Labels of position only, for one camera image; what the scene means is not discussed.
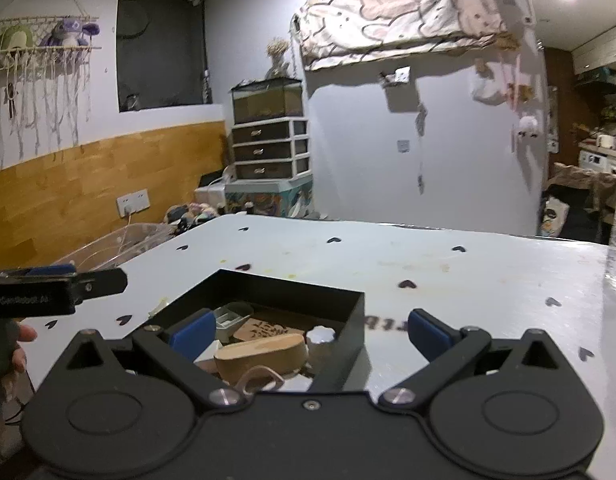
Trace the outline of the person's hand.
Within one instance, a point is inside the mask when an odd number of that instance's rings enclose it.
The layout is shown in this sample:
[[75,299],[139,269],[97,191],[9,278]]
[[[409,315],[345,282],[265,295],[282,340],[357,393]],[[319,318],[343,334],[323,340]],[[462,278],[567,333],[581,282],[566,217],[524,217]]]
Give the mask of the person's hand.
[[10,363],[8,373],[2,378],[5,402],[9,402],[14,398],[19,376],[27,367],[27,355],[21,345],[33,342],[38,338],[38,332],[32,326],[21,324],[20,322],[17,322],[16,326],[18,335],[15,349],[12,352],[12,362]]

